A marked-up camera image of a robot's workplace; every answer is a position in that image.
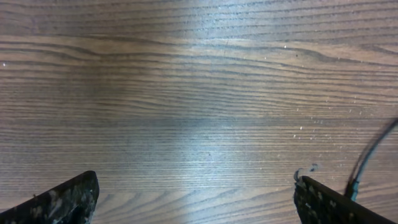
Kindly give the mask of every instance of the wood grain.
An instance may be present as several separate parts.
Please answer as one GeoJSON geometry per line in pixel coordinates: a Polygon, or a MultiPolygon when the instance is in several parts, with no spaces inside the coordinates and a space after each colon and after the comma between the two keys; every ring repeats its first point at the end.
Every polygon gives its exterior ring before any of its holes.
{"type": "MultiPolygon", "coordinates": [[[[94,223],[298,223],[397,117],[397,1],[0,0],[0,210],[86,170],[94,223]]],[[[398,222],[398,133],[358,202],[398,222]]]]}

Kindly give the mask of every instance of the black object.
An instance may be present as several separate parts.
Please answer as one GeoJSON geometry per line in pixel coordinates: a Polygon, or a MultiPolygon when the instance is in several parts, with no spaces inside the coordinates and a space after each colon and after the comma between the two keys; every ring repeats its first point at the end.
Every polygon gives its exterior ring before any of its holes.
{"type": "Polygon", "coordinates": [[[383,133],[364,150],[352,171],[344,195],[307,177],[294,174],[294,204],[302,223],[394,223],[355,203],[361,176],[380,142],[398,126],[395,119],[383,133]]]}
{"type": "Polygon", "coordinates": [[[394,223],[307,176],[295,183],[294,204],[302,223],[394,223]]]}
{"type": "Polygon", "coordinates": [[[100,187],[94,171],[84,172],[0,214],[0,224],[89,224],[100,187]]]}

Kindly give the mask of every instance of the wooden plank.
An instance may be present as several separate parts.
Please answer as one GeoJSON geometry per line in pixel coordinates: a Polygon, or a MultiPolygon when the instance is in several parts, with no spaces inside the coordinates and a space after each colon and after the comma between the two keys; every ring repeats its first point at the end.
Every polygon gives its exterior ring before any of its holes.
{"type": "MultiPolygon", "coordinates": [[[[297,222],[397,116],[397,4],[0,0],[0,210],[95,170],[95,223],[297,222]]],[[[396,222],[397,144],[358,195],[396,222]]]]}

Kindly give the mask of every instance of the black cable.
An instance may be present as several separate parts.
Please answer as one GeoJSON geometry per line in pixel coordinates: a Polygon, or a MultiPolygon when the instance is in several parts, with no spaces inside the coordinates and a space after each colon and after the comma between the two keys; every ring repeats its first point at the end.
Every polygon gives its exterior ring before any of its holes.
{"type": "Polygon", "coordinates": [[[354,174],[355,174],[355,170],[358,167],[358,164],[361,160],[361,158],[359,158],[352,174],[349,177],[349,181],[346,187],[346,191],[344,193],[344,196],[350,198],[352,201],[356,200],[356,196],[358,194],[358,186],[359,186],[359,182],[361,181],[363,172],[365,170],[366,165],[368,164],[368,161],[370,160],[371,156],[373,155],[374,151],[376,151],[377,147],[379,146],[380,142],[386,138],[391,131],[398,125],[398,119],[396,119],[394,122],[392,122],[392,124],[390,124],[386,130],[384,130],[384,132],[381,134],[381,136],[379,138],[376,139],[376,141],[373,143],[373,145],[369,148],[368,152],[366,153],[364,159],[362,160],[361,165],[358,168],[358,172],[356,173],[355,178],[354,174]]]}

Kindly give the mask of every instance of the wooden floor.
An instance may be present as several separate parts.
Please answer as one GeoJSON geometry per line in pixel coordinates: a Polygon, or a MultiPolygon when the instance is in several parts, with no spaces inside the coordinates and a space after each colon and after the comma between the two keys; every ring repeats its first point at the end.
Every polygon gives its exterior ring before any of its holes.
{"type": "MultiPolygon", "coordinates": [[[[299,223],[398,116],[398,1],[0,0],[0,210],[86,170],[93,223],[299,223]]],[[[398,222],[398,132],[358,202],[398,222]]]]}

